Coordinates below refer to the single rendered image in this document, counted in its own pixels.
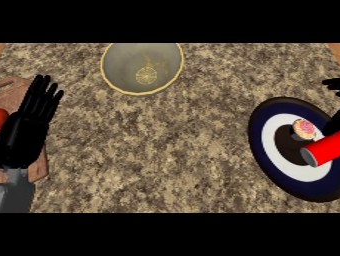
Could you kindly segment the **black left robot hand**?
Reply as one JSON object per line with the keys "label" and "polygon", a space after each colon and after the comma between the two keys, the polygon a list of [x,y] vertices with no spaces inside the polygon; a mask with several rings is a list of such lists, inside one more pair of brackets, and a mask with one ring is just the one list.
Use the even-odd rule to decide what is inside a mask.
{"label": "black left robot hand", "polygon": [[27,168],[37,160],[64,91],[50,76],[37,75],[18,111],[0,130],[0,169]]}

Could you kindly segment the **pink frosted cupcake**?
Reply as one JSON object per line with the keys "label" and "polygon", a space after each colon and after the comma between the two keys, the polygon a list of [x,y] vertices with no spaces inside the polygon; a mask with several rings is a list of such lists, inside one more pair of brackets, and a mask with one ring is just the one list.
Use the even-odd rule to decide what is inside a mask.
{"label": "pink frosted cupcake", "polygon": [[297,119],[293,123],[293,137],[297,140],[312,140],[316,136],[316,128],[306,119]]}

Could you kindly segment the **navy and white round plate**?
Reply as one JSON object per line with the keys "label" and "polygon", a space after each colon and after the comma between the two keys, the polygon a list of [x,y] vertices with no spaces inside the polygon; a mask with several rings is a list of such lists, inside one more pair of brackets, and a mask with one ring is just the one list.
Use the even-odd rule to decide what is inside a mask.
{"label": "navy and white round plate", "polygon": [[[297,119],[316,128],[316,137],[301,140],[293,132]],[[310,202],[340,198],[340,157],[319,167],[303,159],[300,149],[324,138],[328,114],[309,102],[291,98],[267,99],[254,109],[248,122],[248,142],[259,166],[276,186]]]}

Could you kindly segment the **grey bowl with yellow rim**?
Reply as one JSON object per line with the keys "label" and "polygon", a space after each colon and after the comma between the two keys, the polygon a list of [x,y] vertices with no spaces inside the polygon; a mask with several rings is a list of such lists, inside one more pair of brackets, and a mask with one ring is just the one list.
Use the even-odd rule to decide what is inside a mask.
{"label": "grey bowl with yellow rim", "polygon": [[146,96],[173,84],[183,64],[179,43],[111,43],[101,57],[101,74],[115,91]]}

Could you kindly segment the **red can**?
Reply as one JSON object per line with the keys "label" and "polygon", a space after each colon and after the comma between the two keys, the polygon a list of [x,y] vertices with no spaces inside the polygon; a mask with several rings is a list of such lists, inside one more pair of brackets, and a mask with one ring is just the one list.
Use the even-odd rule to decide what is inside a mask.
{"label": "red can", "polygon": [[319,167],[340,157],[340,131],[307,144],[300,149],[303,160],[312,167]]}

